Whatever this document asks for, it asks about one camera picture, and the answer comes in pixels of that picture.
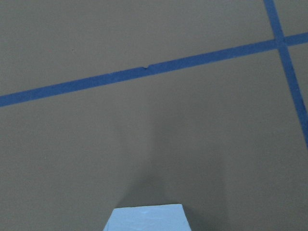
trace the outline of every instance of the painter's tape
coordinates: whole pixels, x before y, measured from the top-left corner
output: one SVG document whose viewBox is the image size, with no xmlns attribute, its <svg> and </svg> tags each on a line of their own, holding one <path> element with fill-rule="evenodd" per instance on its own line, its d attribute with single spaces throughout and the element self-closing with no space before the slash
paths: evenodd
<svg viewBox="0 0 308 231">
<path fill-rule="evenodd" d="M 229 48 L 220 51 L 214 51 L 205 54 L 199 54 L 186 58 L 176 59 L 163 63 L 150 65 L 148 68 L 138 67 L 124 71 L 113 72 L 110 74 L 104 74 L 95 77 L 83 78 L 70 82 L 55 84 L 42 88 L 36 88 L 32 90 L 26 90 L 13 94 L 0 96 L 0 107 L 22 103 L 31 100 L 37 100 L 59 94 L 65 94 L 77 90 L 84 90 L 94 88 L 102 85 L 112 84 L 125 80 L 146 77 L 165 73 L 169 71 L 180 70 L 183 68 L 193 67 L 197 65 L 203 65 L 213 63 L 221 60 L 232 59 L 244 55 L 270 51 L 276 48 L 274 40 L 268 40 L 264 42 L 258 42 L 254 44 L 239 46 L 235 48 Z"/>
<path fill-rule="evenodd" d="M 278 18 L 278 13 L 275 8 L 275 3 L 273 0 L 264 0 L 265 7 L 269 16 L 270 24 L 274 32 L 274 36 L 277 42 L 277 49 L 280 54 L 280 59 L 282 61 L 283 69 L 287 77 L 293 102 L 297 111 L 297 115 L 302 126 L 304 137 L 306 140 L 306 145 L 308 147 L 308 115 L 303 101 L 302 94 L 296 79 L 296 74 L 293 68 L 292 60 L 290 53 L 288 51 L 287 43 L 283 35 L 282 27 Z M 306 35 L 298 35 L 297 37 L 292 36 L 289 40 L 289 43 L 292 43 L 300 39 L 305 39 Z"/>
<path fill-rule="evenodd" d="M 285 38 L 285 42 L 287 46 L 294 46 L 308 42 L 308 32 L 299 34 L 299 35 L 292 35 Z"/>
</svg>

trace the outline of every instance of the blue tape line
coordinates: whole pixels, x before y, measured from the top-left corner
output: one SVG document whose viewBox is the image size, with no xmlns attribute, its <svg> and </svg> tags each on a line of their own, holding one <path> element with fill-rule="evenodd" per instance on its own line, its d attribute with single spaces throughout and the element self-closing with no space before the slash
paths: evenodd
<svg viewBox="0 0 308 231">
<path fill-rule="evenodd" d="M 125 71 L 0 96 L 0 107 L 276 49 L 275 40 L 199 54 Z"/>
<path fill-rule="evenodd" d="M 297 111 L 297 115 L 302 126 L 304 137 L 306 140 L 306 145 L 308 147 L 308 114 L 305 108 L 303 97 L 300 92 L 300 88 L 296 79 L 295 71 L 293 68 L 290 53 L 288 51 L 287 44 L 283 35 L 282 27 L 278 18 L 278 13 L 275 8 L 275 3 L 273 0 L 264 0 L 265 7 L 269 16 L 270 24 L 274 32 L 274 36 L 277 42 L 277 48 L 280 54 L 280 59 L 282 61 L 283 69 L 287 77 L 293 102 Z M 305 35 L 298 35 L 297 37 L 289 37 L 289 43 L 293 43 L 295 40 L 299 41 L 304 38 Z"/>
<path fill-rule="evenodd" d="M 292 35 L 285 38 L 287 46 L 294 46 L 308 42 L 308 33 Z"/>
</svg>

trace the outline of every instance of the white object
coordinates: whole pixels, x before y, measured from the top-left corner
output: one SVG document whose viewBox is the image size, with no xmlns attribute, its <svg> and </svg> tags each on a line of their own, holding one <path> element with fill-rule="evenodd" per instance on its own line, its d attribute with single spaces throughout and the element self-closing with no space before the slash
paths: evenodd
<svg viewBox="0 0 308 231">
<path fill-rule="evenodd" d="M 183 206 L 116 208 L 103 231 L 191 231 Z"/>
</svg>

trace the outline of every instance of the blue tape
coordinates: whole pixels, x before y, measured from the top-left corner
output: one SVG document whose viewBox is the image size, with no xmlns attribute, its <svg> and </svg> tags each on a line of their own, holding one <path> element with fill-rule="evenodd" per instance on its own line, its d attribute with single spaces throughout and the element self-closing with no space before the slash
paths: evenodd
<svg viewBox="0 0 308 231">
<path fill-rule="evenodd" d="M 275 40 L 199 54 L 110 74 L 0 96 L 0 107 L 276 49 Z"/>
<path fill-rule="evenodd" d="M 308 42 L 308 33 L 292 35 L 285 38 L 287 46 L 294 46 Z"/>
<path fill-rule="evenodd" d="M 300 92 L 300 88 L 296 79 L 295 71 L 293 68 L 290 53 L 288 51 L 287 43 L 283 35 L 282 27 L 278 18 L 278 13 L 275 8 L 273 0 L 264 0 L 264 4 L 269 16 L 270 24 L 274 32 L 274 36 L 277 42 L 277 48 L 280 54 L 280 59 L 283 65 L 285 75 L 289 84 L 293 102 L 297 111 L 297 115 L 304 133 L 306 145 L 308 147 L 308 115 L 303 101 L 303 97 Z M 297 43 L 298 41 L 305 40 L 306 35 L 291 36 L 287 40 L 289 44 Z"/>
</svg>

